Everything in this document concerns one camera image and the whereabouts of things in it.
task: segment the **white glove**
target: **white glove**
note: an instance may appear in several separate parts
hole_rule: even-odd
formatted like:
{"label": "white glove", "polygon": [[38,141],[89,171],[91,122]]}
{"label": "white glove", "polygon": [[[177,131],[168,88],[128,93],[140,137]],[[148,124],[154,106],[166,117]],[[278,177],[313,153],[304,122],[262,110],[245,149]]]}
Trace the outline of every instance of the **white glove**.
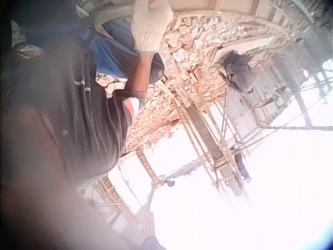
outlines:
{"label": "white glove", "polygon": [[172,17],[167,0],[156,0],[150,6],[148,0],[135,0],[131,30],[136,49],[141,53],[156,53]]}

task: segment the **person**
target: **person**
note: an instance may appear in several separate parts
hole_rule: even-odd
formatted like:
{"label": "person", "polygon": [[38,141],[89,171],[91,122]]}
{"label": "person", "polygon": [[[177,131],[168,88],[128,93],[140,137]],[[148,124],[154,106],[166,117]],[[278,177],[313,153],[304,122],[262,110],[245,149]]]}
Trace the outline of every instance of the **person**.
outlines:
{"label": "person", "polygon": [[248,170],[246,169],[246,167],[243,163],[243,157],[241,155],[241,152],[236,153],[234,155],[234,159],[235,159],[235,162],[236,162],[236,165],[237,165],[237,168],[239,170],[240,175],[244,178],[244,180],[246,182],[250,182],[252,180],[252,178],[250,177],[249,172],[248,172]]}
{"label": "person", "polygon": [[[117,78],[128,78],[131,74],[138,52],[135,51],[129,18],[117,18],[102,24],[103,35],[97,32],[99,29],[86,26],[78,17],[75,0],[49,4],[42,0],[14,0],[12,5],[11,16],[25,34],[27,43],[43,46],[55,36],[76,33],[89,45],[98,73]],[[155,53],[149,83],[155,83],[163,76],[163,61]]]}
{"label": "person", "polygon": [[[55,13],[68,3],[51,1],[44,12],[26,8],[21,14],[32,18],[31,29],[46,21],[71,27],[73,17],[59,20]],[[99,218],[75,187],[118,161],[172,16],[167,0],[136,0],[131,31],[137,60],[125,88],[109,99],[95,81],[88,40],[75,32],[2,54],[2,249],[140,249]]]}

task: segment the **sky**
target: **sky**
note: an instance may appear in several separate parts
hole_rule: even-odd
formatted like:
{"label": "sky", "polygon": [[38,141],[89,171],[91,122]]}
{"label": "sky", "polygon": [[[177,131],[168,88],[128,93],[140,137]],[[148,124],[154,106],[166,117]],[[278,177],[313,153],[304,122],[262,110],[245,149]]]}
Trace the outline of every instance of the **sky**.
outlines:
{"label": "sky", "polygon": [[[318,100],[318,90],[302,96],[309,107]],[[309,110],[313,125],[332,125],[333,97],[327,101],[329,105],[320,102]],[[284,125],[299,113],[294,101],[272,125]],[[303,125],[302,117],[290,124]],[[184,145],[182,140],[177,144]],[[173,142],[169,148],[178,146]],[[175,163],[189,158],[179,150],[182,154],[172,154]],[[320,249],[333,233],[332,154],[333,132],[274,133],[247,157],[252,208],[238,201],[235,214],[225,207],[204,169],[177,178],[174,187],[155,192],[151,211],[156,236],[168,250]]]}

